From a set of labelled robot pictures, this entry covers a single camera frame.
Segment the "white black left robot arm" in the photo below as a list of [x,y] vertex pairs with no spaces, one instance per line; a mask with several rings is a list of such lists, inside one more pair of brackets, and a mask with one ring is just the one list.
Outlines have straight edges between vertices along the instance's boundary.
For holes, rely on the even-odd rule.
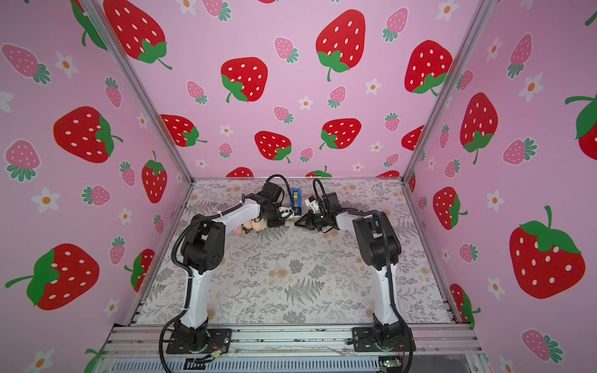
[[171,261],[187,272],[187,290],[183,310],[163,328],[173,327],[170,345],[180,343],[197,352],[210,345],[207,301],[212,272],[224,259],[225,238],[249,221],[285,223],[293,212],[280,211],[288,194],[288,187],[267,180],[260,191],[243,195],[231,208],[213,215],[197,214],[180,233]]

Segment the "artificial pink flower bouquet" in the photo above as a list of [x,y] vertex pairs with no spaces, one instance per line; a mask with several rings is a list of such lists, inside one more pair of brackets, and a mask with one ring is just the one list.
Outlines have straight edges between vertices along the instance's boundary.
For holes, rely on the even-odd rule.
[[244,222],[239,227],[235,228],[233,232],[237,236],[242,234],[256,233],[262,236],[283,236],[290,230],[290,225],[284,220],[275,219],[251,219]]

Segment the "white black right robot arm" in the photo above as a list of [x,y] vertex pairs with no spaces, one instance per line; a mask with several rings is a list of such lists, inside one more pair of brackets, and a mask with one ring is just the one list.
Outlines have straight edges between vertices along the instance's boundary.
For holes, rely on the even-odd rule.
[[373,272],[374,312],[371,337],[354,337],[353,341],[372,340],[381,351],[400,348],[413,353],[416,345],[412,329],[396,302],[396,271],[402,246],[387,215],[353,208],[309,210],[295,226],[322,233],[337,230],[354,234],[361,258]]

